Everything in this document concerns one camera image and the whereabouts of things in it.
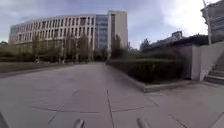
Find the tall building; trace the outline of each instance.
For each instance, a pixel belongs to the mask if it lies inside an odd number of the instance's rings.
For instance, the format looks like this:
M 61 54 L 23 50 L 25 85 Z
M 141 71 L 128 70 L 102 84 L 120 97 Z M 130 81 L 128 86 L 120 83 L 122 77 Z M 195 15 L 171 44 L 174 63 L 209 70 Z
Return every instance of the tall building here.
M 210 22 L 211 34 L 213 37 L 224 36 L 224 0 L 207 6 L 209 21 L 206 18 L 206 8 L 201 11 L 206 20 L 206 24 Z
M 85 35 L 93 44 L 92 50 L 110 50 L 112 38 L 118 35 L 121 47 L 127 48 L 127 13 L 108 11 L 108 14 L 66 15 L 27 21 L 11 27 L 9 43 L 29 45 L 34 36 L 46 43 L 62 43 L 67 35 L 76 39 Z

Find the road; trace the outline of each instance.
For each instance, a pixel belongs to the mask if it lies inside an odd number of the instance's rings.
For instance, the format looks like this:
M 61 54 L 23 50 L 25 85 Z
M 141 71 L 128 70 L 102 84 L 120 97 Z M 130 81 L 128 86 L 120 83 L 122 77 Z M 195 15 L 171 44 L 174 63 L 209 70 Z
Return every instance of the road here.
M 224 88 L 203 84 L 144 94 L 101 63 L 0 79 L 0 111 L 10 128 L 207 128 L 222 117 Z

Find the pole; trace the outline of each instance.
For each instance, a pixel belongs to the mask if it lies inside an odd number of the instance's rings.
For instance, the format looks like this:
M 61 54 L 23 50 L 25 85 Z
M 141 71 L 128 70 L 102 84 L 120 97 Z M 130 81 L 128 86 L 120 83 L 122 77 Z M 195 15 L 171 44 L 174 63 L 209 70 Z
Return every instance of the pole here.
M 211 32 L 211 25 L 210 25 L 210 17 L 208 14 L 208 6 L 206 5 L 205 0 L 203 0 L 203 3 L 204 3 L 204 7 L 205 7 L 206 21 L 208 24 L 208 42 L 209 42 L 209 45 L 211 45 L 212 44 L 212 32 Z

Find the pavement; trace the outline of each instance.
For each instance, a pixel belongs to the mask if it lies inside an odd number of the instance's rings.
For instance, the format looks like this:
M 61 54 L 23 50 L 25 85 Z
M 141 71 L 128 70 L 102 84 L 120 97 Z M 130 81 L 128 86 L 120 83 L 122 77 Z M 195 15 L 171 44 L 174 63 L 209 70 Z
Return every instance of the pavement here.
M 224 87 L 198 83 L 142 93 L 101 63 L 0 79 L 0 111 L 9 128 L 224 128 Z

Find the sky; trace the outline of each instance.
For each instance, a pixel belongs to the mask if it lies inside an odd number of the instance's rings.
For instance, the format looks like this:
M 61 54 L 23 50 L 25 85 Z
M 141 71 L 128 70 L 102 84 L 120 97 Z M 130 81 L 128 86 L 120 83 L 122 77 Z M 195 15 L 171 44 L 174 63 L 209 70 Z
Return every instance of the sky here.
M 155 42 L 179 30 L 184 36 L 206 34 L 202 8 L 202 0 L 1 0 L 0 41 L 8 40 L 11 25 L 27 20 L 123 10 L 128 13 L 129 41 L 138 48 L 145 38 Z

